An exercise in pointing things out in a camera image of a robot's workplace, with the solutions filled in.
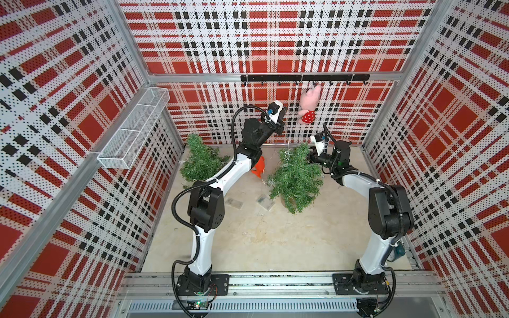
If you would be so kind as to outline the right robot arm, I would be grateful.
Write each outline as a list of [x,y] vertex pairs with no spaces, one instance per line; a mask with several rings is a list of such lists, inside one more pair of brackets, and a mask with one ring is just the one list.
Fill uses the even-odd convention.
[[387,263],[405,234],[414,226],[414,217],[405,189],[388,185],[361,172],[350,164],[350,143],[335,141],[332,153],[327,153],[329,139],[316,134],[311,137],[308,161],[327,168],[327,174],[338,184],[352,189],[368,199],[368,224],[371,237],[366,251],[356,261],[348,282],[343,285],[358,294],[384,290]]

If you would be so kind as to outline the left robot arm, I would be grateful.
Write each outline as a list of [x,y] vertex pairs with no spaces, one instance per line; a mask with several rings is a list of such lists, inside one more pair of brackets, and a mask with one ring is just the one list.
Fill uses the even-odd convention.
[[[241,131],[239,144],[235,141],[235,120],[241,111],[261,111],[261,118],[249,118]],[[184,265],[184,274],[179,276],[176,292],[185,290],[193,294],[205,294],[211,286],[212,246],[216,229],[225,217],[225,195],[233,185],[258,163],[262,156],[262,145],[273,133],[281,135],[287,108],[280,101],[272,102],[266,111],[248,105],[233,115],[231,141],[233,159],[218,173],[206,181],[197,181],[192,187],[179,193],[172,202],[172,214],[176,221],[192,229],[194,241],[190,261],[176,260],[175,265]]]

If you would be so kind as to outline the green christmas tree wooden base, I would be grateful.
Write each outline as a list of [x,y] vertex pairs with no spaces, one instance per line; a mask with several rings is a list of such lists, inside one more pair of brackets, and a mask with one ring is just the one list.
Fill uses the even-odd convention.
[[203,143],[199,135],[188,136],[188,158],[180,172],[185,180],[184,189],[190,188],[196,181],[206,181],[216,175],[229,161],[229,156],[221,156],[217,148]]

